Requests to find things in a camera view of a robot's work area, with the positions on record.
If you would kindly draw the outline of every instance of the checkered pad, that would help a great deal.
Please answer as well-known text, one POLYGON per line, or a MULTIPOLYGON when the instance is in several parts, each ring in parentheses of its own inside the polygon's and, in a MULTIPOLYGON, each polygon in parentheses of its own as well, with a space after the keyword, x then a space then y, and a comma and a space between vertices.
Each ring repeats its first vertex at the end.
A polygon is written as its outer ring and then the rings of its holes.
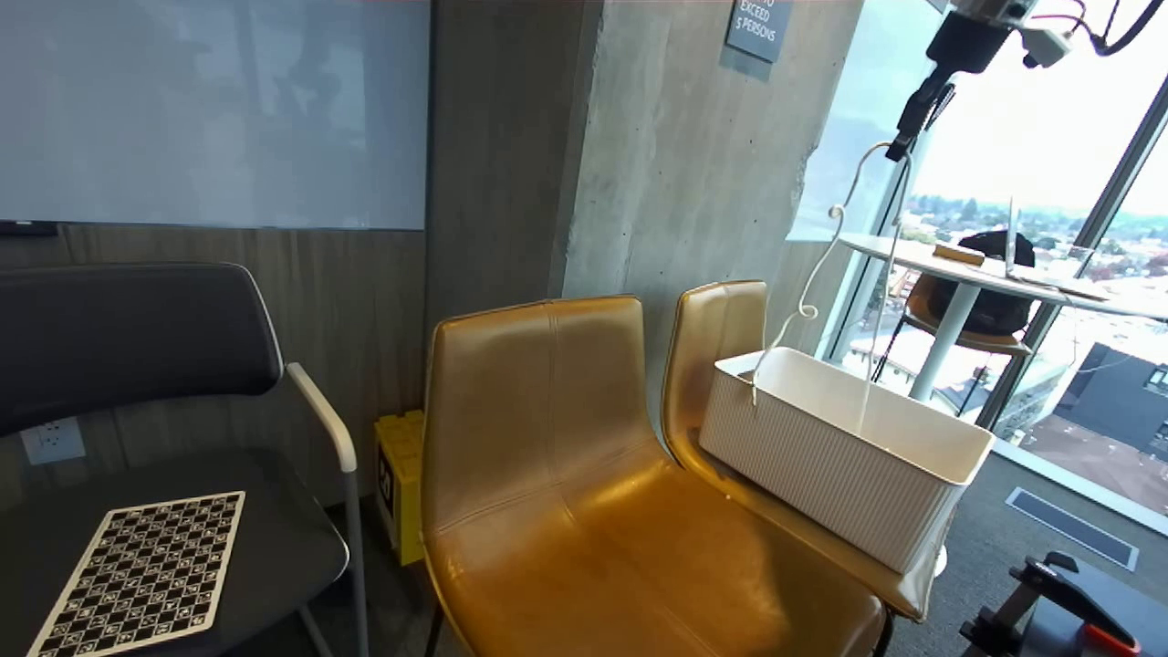
POLYGON ((244 492, 112 509, 29 655, 125 655, 216 623, 244 492))

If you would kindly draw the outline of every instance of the dark gray chair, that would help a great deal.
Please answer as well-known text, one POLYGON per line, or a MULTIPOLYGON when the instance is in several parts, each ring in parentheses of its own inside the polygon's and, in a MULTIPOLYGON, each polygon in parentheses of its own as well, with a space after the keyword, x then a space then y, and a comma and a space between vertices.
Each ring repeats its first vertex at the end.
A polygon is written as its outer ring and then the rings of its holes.
POLYGON ((189 396, 267 396, 293 380, 321 419, 344 483, 332 527, 272 449, 208 449, 54 484, 0 510, 0 655, 24 655, 109 509, 244 490, 225 585, 208 633, 147 655, 225 655, 350 577, 352 647, 368 655, 357 453, 316 382, 281 358, 269 314, 241 268, 0 270, 0 437, 24 426, 189 396))

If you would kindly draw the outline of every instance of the whiteboard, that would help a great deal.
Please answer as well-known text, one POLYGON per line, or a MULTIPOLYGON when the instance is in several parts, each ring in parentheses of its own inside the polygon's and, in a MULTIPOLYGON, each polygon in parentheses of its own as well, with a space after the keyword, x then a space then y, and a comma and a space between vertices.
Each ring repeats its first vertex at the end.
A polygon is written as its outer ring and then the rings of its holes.
POLYGON ((0 220, 418 231, 427 0, 0 0, 0 220))

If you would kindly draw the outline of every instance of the chair backrest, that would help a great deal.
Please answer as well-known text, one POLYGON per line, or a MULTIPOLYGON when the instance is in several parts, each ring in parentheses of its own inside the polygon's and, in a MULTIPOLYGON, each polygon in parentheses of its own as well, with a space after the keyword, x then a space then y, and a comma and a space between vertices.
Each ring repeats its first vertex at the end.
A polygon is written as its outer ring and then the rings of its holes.
POLYGON ((180 396, 264 396, 281 350, 249 270, 0 270, 0 436, 180 396))
POLYGON ((766 338, 766 280, 715 280, 685 290, 664 377, 664 441, 681 467, 709 467, 697 453, 715 360, 758 350, 766 338))
POLYGON ((646 419, 640 299, 550 299, 433 327, 423 441, 427 556, 495 518, 516 534, 664 462, 646 419))
MULTIPOLYGON (((1008 254, 1008 231, 986 231, 986 234, 971 234, 961 239, 955 246, 986 253, 989 259, 1002 259, 1008 254)), ((1031 241, 1014 234, 1014 264, 1031 268, 1031 241)), ((932 284, 928 293, 928 309, 933 319, 945 314, 947 299, 951 299, 951 280, 932 280, 928 273, 918 273, 924 280, 917 284, 932 284)), ((1019 295, 1001 295, 1001 293, 980 293, 971 319, 963 323, 966 333, 986 333, 986 336, 1012 336, 1030 323, 1031 299, 1019 299, 1019 295)))

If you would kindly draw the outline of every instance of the white box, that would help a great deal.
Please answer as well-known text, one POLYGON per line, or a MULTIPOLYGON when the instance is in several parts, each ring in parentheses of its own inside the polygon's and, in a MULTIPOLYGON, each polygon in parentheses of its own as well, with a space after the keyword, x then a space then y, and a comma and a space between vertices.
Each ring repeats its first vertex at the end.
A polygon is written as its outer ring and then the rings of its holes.
POLYGON ((991 436, 777 347, 715 368, 702 445, 784 505, 910 574, 945 542, 991 436))

